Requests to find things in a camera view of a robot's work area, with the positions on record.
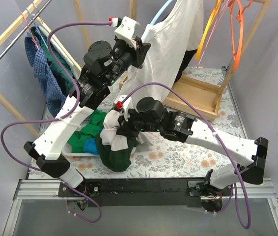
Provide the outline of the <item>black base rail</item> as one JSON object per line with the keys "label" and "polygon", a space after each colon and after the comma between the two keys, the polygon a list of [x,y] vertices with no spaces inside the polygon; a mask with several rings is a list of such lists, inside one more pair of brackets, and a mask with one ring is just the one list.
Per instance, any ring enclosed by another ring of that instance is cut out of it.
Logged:
{"label": "black base rail", "polygon": [[222,198],[230,196],[231,187],[205,194],[204,178],[93,178],[86,180],[85,194],[101,207],[112,206],[186,206],[222,208]]}

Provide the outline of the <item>dark green ruffled garment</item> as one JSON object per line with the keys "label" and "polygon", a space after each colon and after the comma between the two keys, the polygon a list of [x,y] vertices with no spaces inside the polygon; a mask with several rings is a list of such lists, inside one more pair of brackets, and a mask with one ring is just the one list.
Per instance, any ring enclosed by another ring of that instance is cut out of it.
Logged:
{"label": "dark green ruffled garment", "polygon": [[56,50],[51,46],[56,58],[62,65],[59,65],[56,60],[52,61],[51,64],[48,64],[54,77],[56,78],[59,87],[61,88],[62,93],[67,96],[69,94],[70,89],[73,86],[72,81],[67,76],[70,74],[73,77],[73,73],[66,63],[66,61],[56,52]]}

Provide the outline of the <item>white t shirt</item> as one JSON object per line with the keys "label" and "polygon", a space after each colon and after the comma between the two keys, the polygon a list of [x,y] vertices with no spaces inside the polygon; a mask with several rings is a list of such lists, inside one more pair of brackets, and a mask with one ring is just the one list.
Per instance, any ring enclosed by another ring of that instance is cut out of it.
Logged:
{"label": "white t shirt", "polygon": [[127,80],[120,95],[128,95],[142,84],[145,87],[131,98],[136,105],[142,98],[151,96],[163,102],[169,91],[156,85],[172,87],[187,51],[197,50],[203,36],[204,4],[201,0],[178,0],[162,22],[148,24],[143,33],[144,43],[151,45],[143,66],[129,67]]}

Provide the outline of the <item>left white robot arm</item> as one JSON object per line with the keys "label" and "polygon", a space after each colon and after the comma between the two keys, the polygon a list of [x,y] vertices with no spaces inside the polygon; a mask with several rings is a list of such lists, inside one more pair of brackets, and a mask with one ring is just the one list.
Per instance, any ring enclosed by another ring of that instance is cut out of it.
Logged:
{"label": "left white robot arm", "polygon": [[74,196],[86,192],[85,178],[62,155],[62,149],[80,124],[90,116],[109,95],[109,87],[130,67],[142,68],[150,43],[134,39],[134,47],[122,39],[111,46],[96,41],[88,49],[81,75],[67,96],[56,121],[34,142],[26,142],[25,151],[36,160],[39,169],[69,185]]}

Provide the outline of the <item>yellow hanger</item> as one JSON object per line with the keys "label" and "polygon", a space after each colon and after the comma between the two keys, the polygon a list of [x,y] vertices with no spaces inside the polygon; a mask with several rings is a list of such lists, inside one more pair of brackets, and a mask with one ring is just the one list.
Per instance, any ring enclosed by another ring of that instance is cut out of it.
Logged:
{"label": "yellow hanger", "polygon": [[216,18],[217,14],[220,11],[222,3],[223,3],[223,0],[216,0],[214,8],[211,10],[211,15],[208,19],[208,22],[206,24],[206,27],[204,29],[204,32],[203,32],[203,35],[202,35],[202,38],[201,38],[201,41],[200,41],[200,44],[199,44],[199,47],[198,47],[196,55],[195,55],[195,60],[200,59],[201,52],[202,52],[202,49],[203,49],[203,45],[204,45],[204,42],[207,38],[207,34],[209,32],[209,29],[212,26],[212,23],[213,23],[214,19]]}

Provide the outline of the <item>white textured garment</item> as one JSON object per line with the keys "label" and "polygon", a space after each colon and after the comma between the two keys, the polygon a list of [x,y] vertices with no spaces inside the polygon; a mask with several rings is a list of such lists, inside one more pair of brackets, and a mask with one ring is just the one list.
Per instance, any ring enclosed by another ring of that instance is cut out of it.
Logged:
{"label": "white textured garment", "polygon": [[74,58],[69,54],[69,52],[65,49],[63,44],[59,41],[59,39],[53,35],[51,38],[51,45],[56,49],[56,51],[62,56],[62,58],[69,65],[73,76],[78,79],[81,75],[82,68],[80,65],[74,60]]}

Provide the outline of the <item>teal blue t shirt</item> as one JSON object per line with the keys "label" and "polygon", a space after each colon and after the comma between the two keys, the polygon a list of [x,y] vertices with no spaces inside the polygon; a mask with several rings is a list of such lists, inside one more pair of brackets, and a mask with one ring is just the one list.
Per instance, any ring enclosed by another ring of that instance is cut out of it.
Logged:
{"label": "teal blue t shirt", "polygon": [[86,141],[86,143],[83,146],[83,151],[84,153],[89,153],[96,156],[99,155],[95,138],[91,138]]}

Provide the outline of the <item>blue checked shirt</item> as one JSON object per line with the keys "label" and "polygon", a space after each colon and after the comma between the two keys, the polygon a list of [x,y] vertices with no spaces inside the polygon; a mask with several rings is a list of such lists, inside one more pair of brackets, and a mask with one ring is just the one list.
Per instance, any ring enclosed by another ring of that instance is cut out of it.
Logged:
{"label": "blue checked shirt", "polygon": [[32,37],[28,35],[24,39],[25,51],[28,61],[34,70],[34,77],[38,79],[41,91],[46,99],[46,105],[53,117],[56,117],[61,110],[66,96],[62,93],[56,78],[54,77],[45,56],[43,49],[38,46],[37,37],[34,38],[37,45],[33,42]]}

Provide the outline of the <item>dark green t shirt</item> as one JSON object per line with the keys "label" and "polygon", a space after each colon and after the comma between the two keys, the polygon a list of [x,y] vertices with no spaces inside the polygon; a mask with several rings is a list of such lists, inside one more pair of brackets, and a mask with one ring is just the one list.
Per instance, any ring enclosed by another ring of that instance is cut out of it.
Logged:
{"label": "dark green t shirt", "polygon": [[105,116],[102,131],[96,135],[95,143],[102,163],[114,172],[123,172],[131,165],[130,156],[142,144],[153,145],[151,135],[140,132],[134,139],[118,135],[118,118],[122,113],[111,110]]}

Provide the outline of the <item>left wooden clothes rack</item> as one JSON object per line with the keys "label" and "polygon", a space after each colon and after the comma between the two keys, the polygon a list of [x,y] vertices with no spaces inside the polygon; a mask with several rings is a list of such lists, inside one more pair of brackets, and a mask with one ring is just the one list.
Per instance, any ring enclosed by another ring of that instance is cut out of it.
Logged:
{"label": "left wooden clothes rack", "polygon": [[[31,4],[28,6],[30,13],[28,13],[26,10],[24,12],[20,12],[20,15],[14,20],[14,22],[0,35],[0,47],[3,45],[4,42],[7,41],[7,39],[21,26],[21,24],[24,22],[24,16],[29,16],[35,9],[36,6],[39,6],[39,4],[42,2],[42,0],[33,0]],[[33,20],[30,20],[28,22],[29,26],[36,20],[39,15],[49,6],[49,4],[52,2],[52,0],[47,0],[44,5],[38,10],[38,13],[35,14],[33,17]],[[134,3],[134,9],[135,13],[137,13],[137,0],[130,0],[130,5]],[[78,0],[73,0],[73,4],[76,8],[76,14],[77,16],[81,13],[80,16],[83,16],[81,11],[80,2]],[[5,47],[5,49],[0,54],[0,60],[7,54],[7,52],[12,48],[12,46],[15,45],[15,43],[19,40],[19,38],[26,32],[27,26],[25,26],[16,36],[15,38]],[[0,93],[0,104],[17,120],[19,121],[25,121],[25,118],[21,115],[19,111]],[[38,131],[29,123],[24,124],[25,128],[34,136],[39,137]]]}

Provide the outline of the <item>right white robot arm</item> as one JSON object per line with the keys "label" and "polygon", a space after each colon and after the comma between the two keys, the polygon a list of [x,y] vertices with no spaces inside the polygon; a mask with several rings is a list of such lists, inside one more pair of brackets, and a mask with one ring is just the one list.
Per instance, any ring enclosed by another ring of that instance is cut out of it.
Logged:
{"label": "right white robot arm", "polygon": [[204,181],[192,191],[200,196],[216,195],[226,187],[243,182],[261,185],[264,178],[268,140],[259,137],[249,140],[216,130],[190,114],[168,111],[163,104],[146,97],[134,108],[132,100],[124,95],[117,97],[114,108],[121,112],[118,118],[118,135],[137,138],[143,132],[158,132],[163,138],[207,148],[226,155],[230,152],[235,164],[209,170]]}

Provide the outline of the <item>pink wire hanger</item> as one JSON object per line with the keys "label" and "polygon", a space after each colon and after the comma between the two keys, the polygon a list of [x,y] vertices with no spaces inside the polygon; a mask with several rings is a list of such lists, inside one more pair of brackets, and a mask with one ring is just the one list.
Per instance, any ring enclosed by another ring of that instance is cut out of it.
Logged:
{"label": "pink wire hanger", "polygon": [[206,52],[206,50],[207,50],[207,46],[208,46],[208,44],[209,44],[209,42],[210,42],[210,40],[211,40],[211,37],[212,37],[213,33],[215,32],[216,27],[217,27],[218,23],[220,22],[220,20],[221,20],[223,14],[224,14],[226,8],[229,7],[230,2],[231,2],[231,0],[228,0],[228,1],[225,3],[225,5],[224,5],[223,7],[220,7],[220,8],[219,8],[219,10],[218,10],[218,12],[217,12],[217,14],[216,14],[216,17],[215,17],[215,22],[214,22],[213,28],[212,28],[211,33],[210,33],[210,35],[209,35],[209,37],[208,37],[208,39],[207,39],[207,41],[206,41],[205,48],[204,48],[203,51],[202,51],[202,54],[201,54],[201,57],[200,57],[200,59],[199,59],[199,62],[198,62],[197,67],[200,66],[200,63],[201,63],[202,58],[203,58],[203,56],[204,56],[204,54],[205,54],[205,52]]}

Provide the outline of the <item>cream plastic hanger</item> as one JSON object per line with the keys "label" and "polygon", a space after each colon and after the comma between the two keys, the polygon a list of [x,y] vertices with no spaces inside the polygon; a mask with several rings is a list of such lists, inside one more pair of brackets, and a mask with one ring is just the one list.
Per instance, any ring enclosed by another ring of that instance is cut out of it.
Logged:
{"label": "cream plastic hanger", "polygon": [[[51,32],[51,29],[47,26],[46,23],[43,22],[41,17],[37,17],[34,20],[34,25],[39,31],[38,34],[40,36],[43,36],[43,42],[47,42],[47,37]],[[51,45],[56,50],[56,52],[66,61],[73,74],[75,74],[76,72],[81,72],[82,68],[80,67],[80,65],[74,60],[74,58],[69,54],[69,52],[65,49],[63,44],[55,35],[53,35],[51,38]]]}

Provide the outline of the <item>light blue hanger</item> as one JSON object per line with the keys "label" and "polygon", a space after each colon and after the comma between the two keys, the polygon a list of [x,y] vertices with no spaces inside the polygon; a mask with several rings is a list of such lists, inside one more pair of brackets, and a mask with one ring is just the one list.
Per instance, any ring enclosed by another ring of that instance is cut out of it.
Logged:
{"label": "light blue hanger", "polygon": [[166,8],[173,2],[173,0],[167,0],[163,6],[159,9],[159,11],[156,13],[156,15],[151,20],[150,24],[155,25],[159,17],[162,15],[162,13],[166,10]]}

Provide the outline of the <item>black t shirt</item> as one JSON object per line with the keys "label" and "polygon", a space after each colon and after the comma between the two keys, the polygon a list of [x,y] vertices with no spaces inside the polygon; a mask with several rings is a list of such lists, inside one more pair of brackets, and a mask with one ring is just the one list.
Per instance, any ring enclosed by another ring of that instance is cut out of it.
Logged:
{"label": "black t shirt", "polygon": [[164,68],[160,70],[159,82],[172,86],[177,82],[197,52],[203,31],[203,15],[196,14],[187,22],[174,21],[160,34],[158,42]]}

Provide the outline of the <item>right wooden clothes rack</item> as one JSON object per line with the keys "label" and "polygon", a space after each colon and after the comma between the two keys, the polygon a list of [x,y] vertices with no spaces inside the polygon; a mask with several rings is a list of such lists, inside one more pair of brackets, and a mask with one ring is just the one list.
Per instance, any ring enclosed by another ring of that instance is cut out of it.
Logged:
{"label": "right wooden clothes rack", "polygon": [[[244,37],[244,12],[248,7],[250,7],[252,2],[258,2],[262,4],[262,6],[255,18],[254,23],[250,28],[248,35]],[[233,9],[235,3],[238,3],[239,5],[239,12],[236,16],[236,19],[240,24],[238,48],[235,48],[233,29]],[[193,111],[188,105],[186,105],[186,103],[184,103],[180,98],[178,98],[174,94],[174,92],[176,92],[180,96],[185,98],[187,102],[193,105],[197,110],[199,110],[206,119],[208,119],[209,121],[214,121],[218,117],[222,94],[227,87],[227,84],[230,81],[233,72],[238,69],[241,57],[244,55],[246,48],[248,47],[251,39],[258,29],[258,26],[262,21],[265,13],[267,12],[270,4],[270,0],[253,0],[250,1],[248,5],[243,7],[239,0],[231,0],[229,8],[233,62],[227,69],[227,74],[223,80],[222,85],[219,87],[207,82],[187,77],[186,75],[182,75],[181,79],[173,85],[173,92],[170,92],[168,94],[168,96],[163,101],[163,105],[195,116],[196,112]]]}

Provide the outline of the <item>wooden clothes rack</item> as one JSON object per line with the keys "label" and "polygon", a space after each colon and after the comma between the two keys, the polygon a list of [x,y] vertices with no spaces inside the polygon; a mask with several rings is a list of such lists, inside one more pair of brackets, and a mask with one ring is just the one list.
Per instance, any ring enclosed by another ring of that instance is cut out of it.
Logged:
{"label": "wooden clothes rack", "polygon": [[[250,28],[248,35],[244,37],[244,12],[248,7],[250,7],[252,2],[258,2],[262,4],[262,6],[255,18],[254,23]],[[239,12],[236,16],[236,19],[240,24],[238,48],[235,48],[233,29],[233,9],[235,3],[238,3],[239,5]],[[233,72],[238,69],[241,57],[244,55],[246,48],[248,47],[251,39],[258,29],[258,26],[262,21],[265,13],[267,12],[270,4],[270,0],[253,0],[250,1],[248,5],[243,7],[239,0],[231,0],[229,8],[233,62],[227,69],[227,74],[223,80],[222,85],[219,87],[207,82],[187,77],[186,75],[182,75],[181,79],[173,85],[173,92],[170,92],[168,94],[168,96],[163,101],[163,105],[195,116],[196,112],[193,111],[188,105],[186,105],[186,103],[184,103],[180,98],[178,98],[174,94],[174,92],[176,92],[180,96],[185,98],[187,102],[193,105],[197,110],[199,110],[206,119],[208,119],[209,121],[214,121],[218,117],[222,94],[227,87],[227,84],[230,81]]]}
{"label": "wooden clothes rack", "polygon": [[[4,42],[7,41],[7,39],[21,26],[21,24],[24,22],[24,16],[29,16],[35,9],[36,6],[39,6],[39,4],[42,2],[42,0],[33,0],[31,4],[28,6],[30,13],[28,13],[26,10],[24,12],[20,12],[20,15],[14,20],[14,22],[0,35],[0,47],[3,45]],[[39,15],[49,6],[49,4],[52,2],[52,0],[47,0],[44,5],[38,10],[38,13],[35,14],[33,17],[33,20],[30,20],[28,22],[29,26],[36,20]],[[130,0],[130,5],[134,3],[134,9],[135,13],[137,13],[137,0]],[[73,0],[73,4],[76,8],[76,14],[77,16],[81,13],[80,16],[83,16],[81,11],[80,2],[78,0]],[[7,54],[7,52],[12,48],[12,46],[15,45],[15,43],[19,40],[19,38],[26,32],[27,26],[25,26],[16,36],[15,38],[5,47],[5,49],[0,54],[0,60]],[[19,111],[0,93],[0,104],[17,120],[19,121],[25,121],[25,118],[21,115]],[[25,128],[34,136],[39,137],[38,131],[29,123],[24,124]]]}

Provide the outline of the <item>pink hanger on left rack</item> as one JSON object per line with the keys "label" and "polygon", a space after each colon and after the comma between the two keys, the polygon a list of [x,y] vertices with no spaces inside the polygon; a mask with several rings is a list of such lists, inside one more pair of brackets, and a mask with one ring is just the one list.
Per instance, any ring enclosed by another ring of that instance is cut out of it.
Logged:
{"label": "pink hanger on left rack", "polygon": [[29,23],[28,23],[28,21],[27,21],[25,15],[23,14],[23,12],[21,12],[21,15],[22,15],[22,17],[23,17],[23,19],[24,19],[24,21],[25,21],[25,23],[26,23],[26,25],[27,25],[27,28],[28,28],[28,31],[29,31],[29,33],[30,33],[32,42],[35,44],[36,48],[39,50],[39,46],[38,46],[38,44],[37,44],[37,42],[36,42],[36,40],[35,40],[35,38],[34,38],[32,32],[31,32],[30,25],[29,25]]}

